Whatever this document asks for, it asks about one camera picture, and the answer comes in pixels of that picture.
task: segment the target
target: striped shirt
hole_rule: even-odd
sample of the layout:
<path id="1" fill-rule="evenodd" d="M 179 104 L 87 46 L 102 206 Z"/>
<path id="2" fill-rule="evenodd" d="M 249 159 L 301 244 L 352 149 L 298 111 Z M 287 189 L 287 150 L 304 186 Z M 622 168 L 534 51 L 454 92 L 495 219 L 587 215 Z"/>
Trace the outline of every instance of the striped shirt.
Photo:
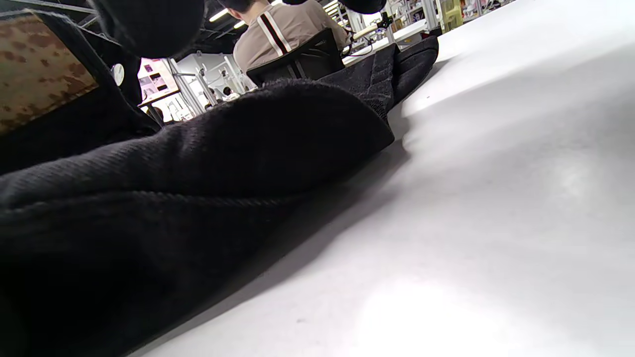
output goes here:
<path id="1" fill-rule="evenodd" d="M 267 6 L 252 21 L 234 47 L 234 60 L 243 72 L 273 61 L 294 50 L 320 31 L 331 28 L 338 48 L 343 49 L 347 33 L 324 12 L 315 0 L 300 5 Z"/>

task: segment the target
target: camouflage fabric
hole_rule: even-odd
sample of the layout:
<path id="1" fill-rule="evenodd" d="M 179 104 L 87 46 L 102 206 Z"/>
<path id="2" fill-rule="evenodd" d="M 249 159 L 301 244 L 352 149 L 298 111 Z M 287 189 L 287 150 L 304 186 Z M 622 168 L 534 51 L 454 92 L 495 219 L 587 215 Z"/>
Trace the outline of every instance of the camouflage fabric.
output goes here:
<path id="1" fill-rule="evenodd" d="M 97 86 L 86 67 L 37 15 L 0 20 L 0 135 Z"/>

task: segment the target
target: knit fabric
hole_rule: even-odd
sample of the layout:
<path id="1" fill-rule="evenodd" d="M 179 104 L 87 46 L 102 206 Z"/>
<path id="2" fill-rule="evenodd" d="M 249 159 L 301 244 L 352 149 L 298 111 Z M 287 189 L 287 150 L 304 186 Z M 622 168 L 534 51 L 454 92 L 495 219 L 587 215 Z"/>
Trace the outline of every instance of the knit fabric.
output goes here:
<path id="1" fill-rule="evenodd" d="M 10 323 L 26 341 L 9 351 L 122 356 L 206 307 L 297 205 L 394 140 L 386 114 L 437 50 L 434 38 L 391 46 L 318 82 L 268 84 L 155 135 L 0 176 L 0 331 Z M 57 123 L 84 119 L 84 136 L 102 128 L 81 106 L 63 110 Z"/>

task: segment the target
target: shelf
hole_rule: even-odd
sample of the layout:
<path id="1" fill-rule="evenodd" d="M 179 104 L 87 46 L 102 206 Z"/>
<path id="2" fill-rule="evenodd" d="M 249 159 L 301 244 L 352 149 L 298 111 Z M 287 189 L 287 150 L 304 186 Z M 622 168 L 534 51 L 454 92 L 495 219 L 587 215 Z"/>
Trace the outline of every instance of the shelf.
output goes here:
<path id="1" fill-rule="evenodd" d="M 424 8 L 423 5 L 419 5 L 419 6 L 415 7 L 414 9 L 408 11 L 408 15 L 410 15 L 412 13 L 415 13 L 415 12 L 417 12 L 419 10 L 422 10 L 423 8 Z"/>

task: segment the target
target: white surface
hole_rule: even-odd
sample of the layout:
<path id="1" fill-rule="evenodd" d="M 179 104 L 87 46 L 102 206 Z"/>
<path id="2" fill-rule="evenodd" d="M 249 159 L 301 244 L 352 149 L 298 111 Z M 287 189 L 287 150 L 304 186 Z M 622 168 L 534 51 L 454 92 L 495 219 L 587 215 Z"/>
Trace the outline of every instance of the white surface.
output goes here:
<path id="1" fill-rule="evenodd" d="M 635 3 L 595 5 L 518 0 L 441 36 L 391 113 L 403 139 L 335 214 L 136 355 L 635 356 Z"/>

